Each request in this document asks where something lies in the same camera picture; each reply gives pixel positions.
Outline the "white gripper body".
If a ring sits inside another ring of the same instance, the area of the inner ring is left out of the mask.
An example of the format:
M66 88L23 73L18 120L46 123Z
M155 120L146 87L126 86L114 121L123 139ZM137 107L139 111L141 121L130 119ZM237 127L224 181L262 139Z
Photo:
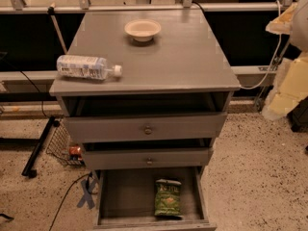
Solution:
M299 0L291 26L291 44L303 52L308 51L308 0Z

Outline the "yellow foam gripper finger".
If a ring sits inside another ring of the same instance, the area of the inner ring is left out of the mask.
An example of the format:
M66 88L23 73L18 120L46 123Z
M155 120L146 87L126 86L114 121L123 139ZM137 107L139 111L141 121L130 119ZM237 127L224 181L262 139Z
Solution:
M308 57L284 59L277 68L273 89L266 98L262 116L277 120L308 96Z
M288 35L291 32L291 25L296 7L297 3L293 3L286 11L278 15L267 25L266 31L276 35Z

